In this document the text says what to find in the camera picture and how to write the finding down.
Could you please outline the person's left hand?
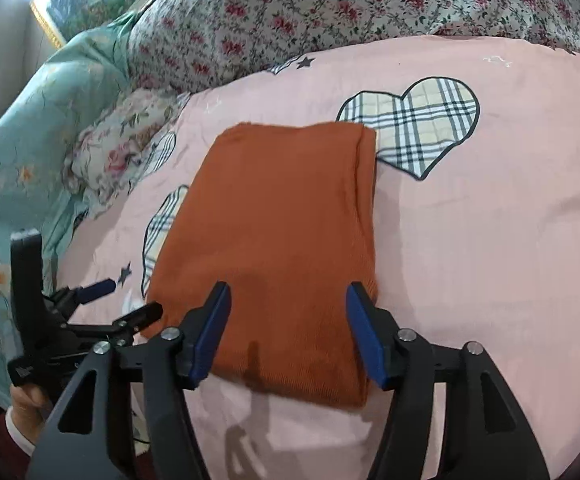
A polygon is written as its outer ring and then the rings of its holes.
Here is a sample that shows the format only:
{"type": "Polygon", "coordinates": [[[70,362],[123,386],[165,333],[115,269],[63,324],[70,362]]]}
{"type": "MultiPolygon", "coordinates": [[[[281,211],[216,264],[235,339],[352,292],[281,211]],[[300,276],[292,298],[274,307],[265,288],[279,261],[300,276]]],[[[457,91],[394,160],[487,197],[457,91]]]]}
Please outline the person's left hand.
{"type": "Polygon", "coordinates": [[[51,411],[43,389],[36,385],[10,386],[11,405],[6,415],[6,426],[14,442],[21,448],[34,448],[51,411]]]}

